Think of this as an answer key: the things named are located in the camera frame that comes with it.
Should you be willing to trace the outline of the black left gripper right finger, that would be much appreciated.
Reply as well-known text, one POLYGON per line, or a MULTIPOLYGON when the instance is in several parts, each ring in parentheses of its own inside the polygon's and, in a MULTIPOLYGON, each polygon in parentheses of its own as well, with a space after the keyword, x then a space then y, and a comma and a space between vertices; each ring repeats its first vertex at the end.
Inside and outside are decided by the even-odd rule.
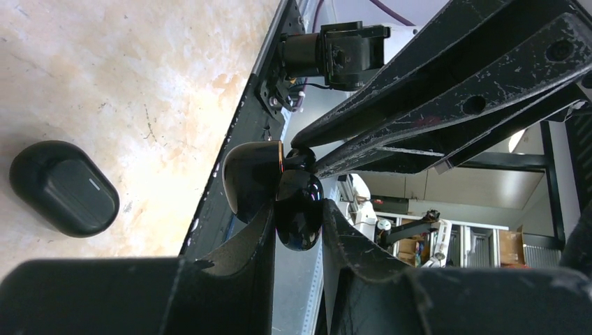
POLYGON ((416 269, 323 201, 330 334, 590 334, 591 210, 550 269, 416 269))

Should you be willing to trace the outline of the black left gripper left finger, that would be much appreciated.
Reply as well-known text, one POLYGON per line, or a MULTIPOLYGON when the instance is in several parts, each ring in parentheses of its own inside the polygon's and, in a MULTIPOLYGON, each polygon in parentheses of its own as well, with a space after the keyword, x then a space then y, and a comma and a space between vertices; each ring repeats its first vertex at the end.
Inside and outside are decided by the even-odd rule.
POLYGON ((32 260, 1 283, 2 334, 270 334, 266 204, 203 258, 32 260))

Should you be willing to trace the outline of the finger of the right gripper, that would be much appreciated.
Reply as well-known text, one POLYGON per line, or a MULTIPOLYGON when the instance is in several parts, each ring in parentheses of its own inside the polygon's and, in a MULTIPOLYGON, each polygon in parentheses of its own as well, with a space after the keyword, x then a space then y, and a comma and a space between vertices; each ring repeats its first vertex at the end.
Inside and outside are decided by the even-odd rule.
POLYGON ((293 138, 317 147, 349 138, 419 107, 533 36, 572 1, 451 1, 354 96, 293 138))
POLYGON ((528 107, 591 69, 591 29, 559 15, 533 36, 445 93, 354 139, 316 163, 319 177, 361 166, 371 152, 410 137, 456 126, 525 102, 528 107))

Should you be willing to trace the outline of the black earbuds charging case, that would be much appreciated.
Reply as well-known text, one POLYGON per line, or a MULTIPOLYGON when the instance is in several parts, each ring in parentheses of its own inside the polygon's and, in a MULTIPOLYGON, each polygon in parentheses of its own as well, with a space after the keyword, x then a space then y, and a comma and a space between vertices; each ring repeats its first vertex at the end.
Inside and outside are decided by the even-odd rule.
POLYGON ((98 235, 119 212, 117 189, 70 142, 47 140, 23 149, 10 165, 9 182, 21 200, 69 237, 98 235))

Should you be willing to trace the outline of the earbuds case base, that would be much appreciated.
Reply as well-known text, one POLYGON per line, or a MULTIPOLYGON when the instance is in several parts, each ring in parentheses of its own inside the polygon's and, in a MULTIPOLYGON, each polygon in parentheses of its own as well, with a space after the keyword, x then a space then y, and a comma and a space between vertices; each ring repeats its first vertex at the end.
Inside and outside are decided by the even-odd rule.
POLYGON ((283 150, 281 141, 247 142, 223 163, 223 187, 236 217, 250 223, 266 204, 282 244, 313 248, 320 236, 324 190, 313 173, 316 155, 307 147, 283 150))

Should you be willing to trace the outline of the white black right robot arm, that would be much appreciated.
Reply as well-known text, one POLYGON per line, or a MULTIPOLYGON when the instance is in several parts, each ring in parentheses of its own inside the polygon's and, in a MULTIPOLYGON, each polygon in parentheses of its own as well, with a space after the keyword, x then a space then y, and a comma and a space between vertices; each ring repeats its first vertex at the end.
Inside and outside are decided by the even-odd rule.
MULTIPOLYGON (((387 31, 323 26, 313 54, 283 48, 289 73, 318 72, 353 95, 294 148, 341 145, 320 178, 444 172, 562 110, 591 72, 591 11, 578 1, 449 1, 391 60, 387 31)), ((591 247, 553 269, 416 269, 324 209, 328 334, 590 334, 591 247)))

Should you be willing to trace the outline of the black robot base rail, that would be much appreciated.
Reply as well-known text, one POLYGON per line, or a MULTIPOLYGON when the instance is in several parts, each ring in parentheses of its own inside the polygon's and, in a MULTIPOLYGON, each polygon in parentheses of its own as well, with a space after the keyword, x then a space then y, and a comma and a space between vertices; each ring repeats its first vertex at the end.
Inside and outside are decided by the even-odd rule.
POLYGON ((279 72, 280 40, 305 32, 300 15, 296 1, 280 2, 180 249, 183 256, 196 260, 218 248, 269 197, 261 183, 279 175, 286 122, 269 106, 266 84, 279 72))

